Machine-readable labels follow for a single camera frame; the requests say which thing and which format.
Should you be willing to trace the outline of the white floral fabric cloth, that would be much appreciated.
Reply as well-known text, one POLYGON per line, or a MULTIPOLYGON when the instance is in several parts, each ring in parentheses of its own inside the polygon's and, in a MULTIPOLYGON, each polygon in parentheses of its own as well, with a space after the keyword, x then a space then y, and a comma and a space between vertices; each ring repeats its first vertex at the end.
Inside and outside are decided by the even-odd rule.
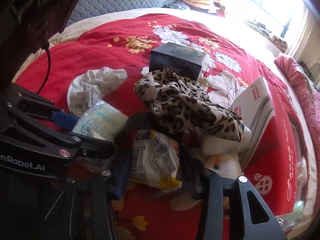
POLYGON ((80 117, 91 106, 103 100, 117 90, 128 78, 124 69, 88 70, 77 76, 70 84, 67 91, 67 105, 70 113, 80 117))

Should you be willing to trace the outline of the pale green tissue packet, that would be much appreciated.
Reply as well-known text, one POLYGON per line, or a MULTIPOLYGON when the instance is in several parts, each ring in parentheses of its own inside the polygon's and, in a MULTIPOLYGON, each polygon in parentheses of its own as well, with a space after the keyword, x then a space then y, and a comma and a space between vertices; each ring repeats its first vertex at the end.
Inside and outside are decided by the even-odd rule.
MULTIPOLYGON (((107 102, 100 100, 80 117, 72 131, 76 134, 114 142, 128 117, 107 102)), ((111 157, 79 157, 77 163, 92 173, 99 173, 111 165, 111 157)))

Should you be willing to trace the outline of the green sponge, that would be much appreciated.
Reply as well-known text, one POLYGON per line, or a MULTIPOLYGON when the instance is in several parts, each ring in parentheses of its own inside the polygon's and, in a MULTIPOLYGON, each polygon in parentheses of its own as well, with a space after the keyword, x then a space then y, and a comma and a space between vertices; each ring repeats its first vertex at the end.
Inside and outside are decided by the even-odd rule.
POLYGON ((297 221, 301 219, 303 211, 304 211, 304 201, 298 200, 295 202, 293 211, 287 216, 289 221, 297 221))

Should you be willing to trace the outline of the white packet with barcode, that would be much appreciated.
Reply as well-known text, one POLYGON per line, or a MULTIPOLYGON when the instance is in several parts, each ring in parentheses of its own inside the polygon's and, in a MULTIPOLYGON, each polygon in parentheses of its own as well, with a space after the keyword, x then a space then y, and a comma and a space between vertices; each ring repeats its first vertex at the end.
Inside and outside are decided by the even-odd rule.
POLYGON ((182 186, 177 179, 178 155, 175 140, 154 130, 139 130, 132 145, 131 178, 164 193, 175 191, 182 186))

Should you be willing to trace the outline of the leopard print cloth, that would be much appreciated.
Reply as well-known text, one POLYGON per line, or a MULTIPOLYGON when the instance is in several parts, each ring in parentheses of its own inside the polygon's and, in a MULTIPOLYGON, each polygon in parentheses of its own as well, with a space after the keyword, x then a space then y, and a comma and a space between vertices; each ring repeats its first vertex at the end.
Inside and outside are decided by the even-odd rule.
POLYGON ((169 69, 149 72, 134 84, 139 100, 171 134, 198 127, 218 138, 240 142, 245 124, 233 111, 211 102, 201 85, 169 69))

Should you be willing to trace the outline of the white duck plush toy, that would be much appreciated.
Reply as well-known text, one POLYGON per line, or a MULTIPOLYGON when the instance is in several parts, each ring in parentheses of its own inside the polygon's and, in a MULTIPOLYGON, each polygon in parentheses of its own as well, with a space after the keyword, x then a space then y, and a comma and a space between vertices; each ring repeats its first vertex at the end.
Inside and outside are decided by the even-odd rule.
MULTIPOLYGON (((204 168, 216 172, 221 177, 236 179, 243 176, 237 153, 214 154, 204 160, 204 168)), ((198 205, 202 200, 194 200, 190 193, 180 193, 170 201, 174 211, 185 211, 198 205)))

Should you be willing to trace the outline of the red flat gift box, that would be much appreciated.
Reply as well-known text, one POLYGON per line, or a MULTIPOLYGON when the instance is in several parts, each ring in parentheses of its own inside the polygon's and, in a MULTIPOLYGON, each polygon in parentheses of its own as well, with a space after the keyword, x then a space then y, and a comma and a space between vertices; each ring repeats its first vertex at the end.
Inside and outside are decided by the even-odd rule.
POLYGON ((297 191, 296 148, 281 95, 260 76, 231 109, 251 130, 250 147, 239 157, 245 176, 274 215, 291 213, 297 191))

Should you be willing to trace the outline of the pink quilted duvet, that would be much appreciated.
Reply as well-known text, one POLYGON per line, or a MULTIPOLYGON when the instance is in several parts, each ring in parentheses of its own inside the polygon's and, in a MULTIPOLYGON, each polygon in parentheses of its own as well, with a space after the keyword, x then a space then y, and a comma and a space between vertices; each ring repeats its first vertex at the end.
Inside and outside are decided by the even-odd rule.
POLYGON ((319 92, 310 86, 308 77, 294 58, 281 53, 274 62, 288 79, 300 102, 319 167, 319 92))

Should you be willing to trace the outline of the red floral bed cover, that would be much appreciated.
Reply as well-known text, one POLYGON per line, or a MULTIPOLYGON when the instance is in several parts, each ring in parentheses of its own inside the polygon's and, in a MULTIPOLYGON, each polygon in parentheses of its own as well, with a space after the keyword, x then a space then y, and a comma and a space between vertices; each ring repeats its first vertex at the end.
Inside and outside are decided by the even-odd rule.
POLYGON ((167 14, 147 14, 118 20, 84 32, 75 41, 60 43, 40 55, 17 78, 17 84, 36 91, 68 109, 71 82, 88 70, 124 69, 128 78, 105 100, 125 115, 146 112, 133 86, 143 76, 151 51, 165 42, 198 46, 210 65, 201 71, 200 84, 210 99, 227 106, 258 77, 264 77, 281 95, 287 113, 293 112, 289 90, 266 64, 204 25, 167 14))

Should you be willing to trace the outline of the dark grey square box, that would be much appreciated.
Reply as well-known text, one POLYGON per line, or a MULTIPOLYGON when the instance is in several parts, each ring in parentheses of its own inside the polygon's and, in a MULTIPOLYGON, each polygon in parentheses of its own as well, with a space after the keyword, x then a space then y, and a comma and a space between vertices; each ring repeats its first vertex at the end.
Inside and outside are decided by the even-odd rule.
POLYGON ((206 58, 205 52, 169 42, 151 51, 149 71, 170 69, 179 76, 197 80, 206 58))

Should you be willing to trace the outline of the stack of folded blankets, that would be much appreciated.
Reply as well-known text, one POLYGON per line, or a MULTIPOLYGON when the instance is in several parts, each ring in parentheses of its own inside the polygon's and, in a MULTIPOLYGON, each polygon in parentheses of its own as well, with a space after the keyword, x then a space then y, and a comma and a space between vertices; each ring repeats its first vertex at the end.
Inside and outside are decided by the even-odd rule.
POLYGON ((208 14, 213 14, 219 17, 225 16, 225 7, 220 3, 220 0, 181 0, 191 9, 203 11, 208 14))

